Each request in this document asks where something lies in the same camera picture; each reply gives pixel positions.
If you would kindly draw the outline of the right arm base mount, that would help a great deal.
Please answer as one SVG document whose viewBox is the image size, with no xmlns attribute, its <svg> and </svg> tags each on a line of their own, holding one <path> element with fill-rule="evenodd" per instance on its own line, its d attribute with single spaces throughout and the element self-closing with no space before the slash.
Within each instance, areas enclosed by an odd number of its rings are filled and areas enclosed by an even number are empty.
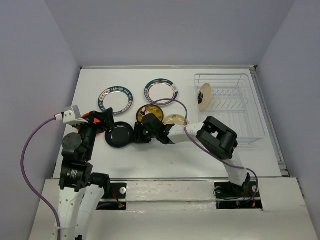
<svg viewBox="0 0 320 240">
<path fill-rule="evenodd" d="M 239 192 L 231 183 L 219 181 L 214 183 L 213 195 L 216 199 L 217 210 L 240 210 L 259 209 L 262 210 L 262 201 L 259 191 L 255 194 L 256 183 L 251 181 L 248 189 Z"/>
</svg>

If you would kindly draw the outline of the orange plate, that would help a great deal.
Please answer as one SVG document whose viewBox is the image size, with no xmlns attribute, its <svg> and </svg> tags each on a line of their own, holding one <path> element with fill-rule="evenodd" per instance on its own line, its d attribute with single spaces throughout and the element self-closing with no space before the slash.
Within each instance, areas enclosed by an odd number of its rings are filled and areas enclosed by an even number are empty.
<svg viewBox="0 0 320 240">
<path fill-rule="evenodd" d="M 82 118 L 88 121 L 88 123 L 83 123 L 75 127 L 81 137 L 90 130 L 95 130 L 97 135 L 104 133 L 107 130 L 102 112 L 91 111 L 84 114 Z"/>
</svg>

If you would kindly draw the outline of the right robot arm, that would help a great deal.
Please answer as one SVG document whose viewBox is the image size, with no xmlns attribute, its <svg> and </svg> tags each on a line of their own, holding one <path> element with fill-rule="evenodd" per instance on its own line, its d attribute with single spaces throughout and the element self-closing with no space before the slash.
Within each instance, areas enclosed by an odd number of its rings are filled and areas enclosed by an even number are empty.
<svg viewBox="0 0 320 240">
<path fill-rule="evenodd" d="M 147 144 L 152 139 L 164 145 L 194 143 L 224 165 L 228 175 L 225 190 L 232 198 L 242 197 L 248 191 L 251 177 L 236 151 L 238 135 L 216 118 L 209 116 L 196 124 L 164 124 L 149 113 L 134 124 L 133 132 L 136 144 Z"/>
</svg>

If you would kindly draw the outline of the dark blue rimmed white plate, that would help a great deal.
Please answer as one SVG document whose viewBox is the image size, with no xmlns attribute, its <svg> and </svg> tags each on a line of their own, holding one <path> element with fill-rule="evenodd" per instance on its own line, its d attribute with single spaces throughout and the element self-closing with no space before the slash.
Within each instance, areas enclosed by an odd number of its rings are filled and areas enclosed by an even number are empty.
<svg viewBox="0 0 320 240">
<path fill-rule="evenodd" d="M 122 115 L 133 105 L 132 92 L 123 86 L 112 86 L 105 89 L 98 97 L 97 104 L 101 111 L 113 109 L 113 115 Z"/>
</svg>

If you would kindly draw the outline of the cream plate with black patch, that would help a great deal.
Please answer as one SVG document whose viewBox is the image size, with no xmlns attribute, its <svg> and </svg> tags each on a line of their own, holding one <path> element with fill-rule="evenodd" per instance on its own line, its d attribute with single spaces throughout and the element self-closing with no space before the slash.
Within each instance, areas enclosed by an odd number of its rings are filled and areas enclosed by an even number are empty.
<svg viewBox="0 0 320 240">
<path fill-rule="evenodd" d="M 205 83 L 197 96 L 198 108 L 200 111 L 204 111 L 211 103 L 212 100 L 212 87 L 209 83 Z"/>
</svg>

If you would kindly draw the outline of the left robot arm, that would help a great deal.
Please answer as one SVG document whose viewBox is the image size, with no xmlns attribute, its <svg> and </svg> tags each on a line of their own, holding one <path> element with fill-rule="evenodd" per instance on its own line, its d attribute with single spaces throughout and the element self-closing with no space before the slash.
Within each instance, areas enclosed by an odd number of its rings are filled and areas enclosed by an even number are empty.
<svg viewBox="0 0 320 240">
<path fill-rule="evenodd" d="M 93 172 L 90 164 L 97 134 L 111 130 L 113 109 L 91 111 L 81 116 L 78 106 L 55 115 L 58 121 L 77 129 L 62 139 L 62 164 L 59 179 L 59 222 L 53 240 L 85 240 L 99 201 L 111 191 L 109 175 Z"/>
</svg>

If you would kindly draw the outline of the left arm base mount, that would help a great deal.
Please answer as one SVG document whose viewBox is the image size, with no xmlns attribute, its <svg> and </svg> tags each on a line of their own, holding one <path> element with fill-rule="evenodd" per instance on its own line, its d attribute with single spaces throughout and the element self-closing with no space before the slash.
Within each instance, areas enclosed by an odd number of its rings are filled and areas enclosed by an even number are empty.
<svg viewBox="0 0 320 240">
<path fill-rule="evenodd" d="M 97 205 L 97 211 L 125 211 L 127 209 L 127 183 L 112 182 L 110 191 L 105 193 Z"/>
</svg>

